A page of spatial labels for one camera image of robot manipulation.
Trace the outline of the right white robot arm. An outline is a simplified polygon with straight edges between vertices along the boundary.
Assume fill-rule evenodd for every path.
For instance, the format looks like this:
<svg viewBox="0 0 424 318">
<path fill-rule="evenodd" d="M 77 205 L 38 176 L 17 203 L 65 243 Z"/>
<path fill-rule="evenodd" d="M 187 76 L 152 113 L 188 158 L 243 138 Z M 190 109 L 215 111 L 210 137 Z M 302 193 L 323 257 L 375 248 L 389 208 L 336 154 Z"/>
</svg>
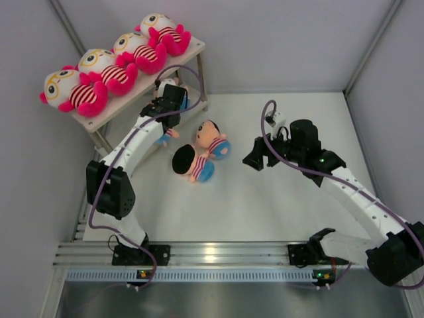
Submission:
<svg viewBox="0 0 424 318">
<path fill-rule="evenodd" d="M 310 120 L 284 124 L 271 116 L 263 118 L 261 125 L 270 125 L 272 132 L 255 139 L 243 163 L 261 171 L 283 162 L 302 172 L 338 201 L 368 235 L 361 238 L 323 229 L 309 239 L 312 260 L 324 263 L 334 257 L 361 265 L 385 286 L 396 286 L 423 267 L 423 223 L 405 221 L 370 193 L 344 160 L 321 146 Z"/>
</svg>

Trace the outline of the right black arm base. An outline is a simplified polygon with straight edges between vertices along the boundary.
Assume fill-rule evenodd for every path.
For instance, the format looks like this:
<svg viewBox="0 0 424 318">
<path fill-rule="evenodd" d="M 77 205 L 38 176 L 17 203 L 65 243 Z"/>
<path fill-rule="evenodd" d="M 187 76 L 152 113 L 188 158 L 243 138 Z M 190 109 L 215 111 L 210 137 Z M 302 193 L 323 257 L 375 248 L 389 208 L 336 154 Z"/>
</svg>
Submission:
<svg viewBox="0 0 424 318">
<path fill-rule="evenodd" d="M 322 248 L 309 242 L 303 244 L 289 244 L 288 256 L 292 266 L 303 268 L 309 265 L 347 265 L 348 261 L 342 258 L 327 256 Z"/>
</svg>

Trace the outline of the panda plush with glasses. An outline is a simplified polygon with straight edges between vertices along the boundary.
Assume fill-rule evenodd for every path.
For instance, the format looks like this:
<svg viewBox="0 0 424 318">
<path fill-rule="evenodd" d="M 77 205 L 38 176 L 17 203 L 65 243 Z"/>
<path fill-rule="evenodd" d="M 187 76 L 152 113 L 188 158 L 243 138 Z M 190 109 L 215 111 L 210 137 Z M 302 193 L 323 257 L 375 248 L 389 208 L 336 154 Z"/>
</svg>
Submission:
<svg viewBox="0 0 424 318">
<path fill-rule="evenodd" d="M 163 44 L 171 56 L 184 54 L 191 42 L 191 33 L 185 29 L 184 25 L 177 25 L 170 17 L 161 13 L 145 16 L 134 30 L 153 38 L 158 44 Z"/>
<path fill-rule="evenodd" d="M 114 43 L 112 52 L 116 55 L 116 64 L 126 66 L 135 63 L 145 74 L 158 73 L 166 64 L 168 53 L 162 43 L 148 38 L 140 32 L 128 32 Z"/>
<path fill-rule="evenodd" d="M 89 49 L 79 60 L 76 68 L 89 76 L 93 83 L 101 82 L 109 93 L 124 96 L 131 91 L 138 78 L 134 63 L 119 66 L 116 55 L 106 49 Z"/>
<path fill-rule="evenodd" d="M 95 117 L 106 107 L 109 94 L 101 82 L 72 68 L 63 68 L 46 76 L 39 99 L 63 113 L 75 111 L 82 117 Z"/>
</svg>

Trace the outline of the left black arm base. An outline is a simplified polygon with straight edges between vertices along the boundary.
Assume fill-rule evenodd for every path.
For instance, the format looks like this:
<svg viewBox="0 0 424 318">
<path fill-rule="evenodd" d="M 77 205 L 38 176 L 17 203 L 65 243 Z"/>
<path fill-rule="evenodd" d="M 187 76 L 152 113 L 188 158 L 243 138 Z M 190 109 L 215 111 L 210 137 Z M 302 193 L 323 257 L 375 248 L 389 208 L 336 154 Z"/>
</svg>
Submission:
<svg viewBox="0 0 424 318">
<path fill-rule="evenodd" d="M 149 253 L 154 257 L 158 266 L 167 266 L 170 261 L 171 246 L 167 244 L 151 244 Z M 139 248 L 130 248 L 123 244 L 114 247 L 113 266 L 152 266 L 153 260 Z"/>
</svg>

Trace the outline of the boy plush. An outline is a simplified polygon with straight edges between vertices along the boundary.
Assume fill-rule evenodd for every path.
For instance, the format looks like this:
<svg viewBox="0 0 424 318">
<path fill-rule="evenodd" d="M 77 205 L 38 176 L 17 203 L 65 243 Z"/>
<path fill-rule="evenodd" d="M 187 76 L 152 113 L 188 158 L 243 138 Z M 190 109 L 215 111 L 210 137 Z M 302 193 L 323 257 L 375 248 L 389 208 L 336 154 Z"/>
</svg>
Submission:
<svg viewBox="0 0 424 318">
<path fill-rule="evenodd" d="M 226 134 L 211 120 L 200 124 L 195 134 L 196 147 L 205 151 L 208 157 L 216 160 L 226 158 L 231 152 L 231 143 Z"/>
</svg>

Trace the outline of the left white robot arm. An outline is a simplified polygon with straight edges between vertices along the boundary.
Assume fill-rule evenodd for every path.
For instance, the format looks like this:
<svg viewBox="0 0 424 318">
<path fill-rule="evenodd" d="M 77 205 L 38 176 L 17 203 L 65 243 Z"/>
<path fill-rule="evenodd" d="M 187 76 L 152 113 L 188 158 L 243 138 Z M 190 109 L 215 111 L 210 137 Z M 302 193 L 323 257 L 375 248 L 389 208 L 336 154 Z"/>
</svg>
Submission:
<svg viewBox="0 0 424 318">
<path fill-rule="evenodd" d="M 106 229 L 127 245 L 127 257 L 144 264 L 150 249 L 143 244 L 146 232 L 132 210 L 136 201 L 131 176 L 154 143 L 180 123 L 189 110 L 187 89 L 166 84 L 162 95 L 143 107 L 133 128 L 106 157 L 86 167 L 87 202 L 91 205 L 89 227 Z"/>
</svg>

